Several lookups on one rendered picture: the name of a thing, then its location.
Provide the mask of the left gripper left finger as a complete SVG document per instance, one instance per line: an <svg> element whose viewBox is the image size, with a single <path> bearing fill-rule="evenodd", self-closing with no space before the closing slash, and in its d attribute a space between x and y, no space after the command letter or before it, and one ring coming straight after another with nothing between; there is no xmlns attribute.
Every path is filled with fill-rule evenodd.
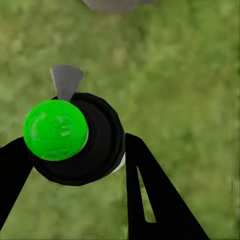
<svg viewBox="0 0 240 240"><path fill-rule="evenodd" d="M0 231L33 166L24 137L0 149Z"/></svg>

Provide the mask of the pesticide atomizer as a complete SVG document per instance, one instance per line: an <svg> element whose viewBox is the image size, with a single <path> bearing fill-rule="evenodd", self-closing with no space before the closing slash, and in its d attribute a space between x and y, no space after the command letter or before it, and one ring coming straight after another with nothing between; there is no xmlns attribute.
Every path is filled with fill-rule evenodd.
<svg viewBox="0 0 240 240"><path fill-rule="evenodd" d="M54 99L36 105L23 122L35 169L63 186L83 186L112 175L126 162L126 132L103 98L78 92L84 73L68 64L50 69Z"/></svg>

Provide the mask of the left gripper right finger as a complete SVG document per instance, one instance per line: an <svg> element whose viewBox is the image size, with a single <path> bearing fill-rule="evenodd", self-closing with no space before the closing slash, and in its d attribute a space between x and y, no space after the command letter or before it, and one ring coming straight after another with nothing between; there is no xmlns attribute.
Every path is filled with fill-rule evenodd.
<svg viewBox="0 0 240 240"><path fill-rule="evenodd" d="M145 142L125 135L129 240L210 240ZM156 223L145 220L138 170Z"/></svg>

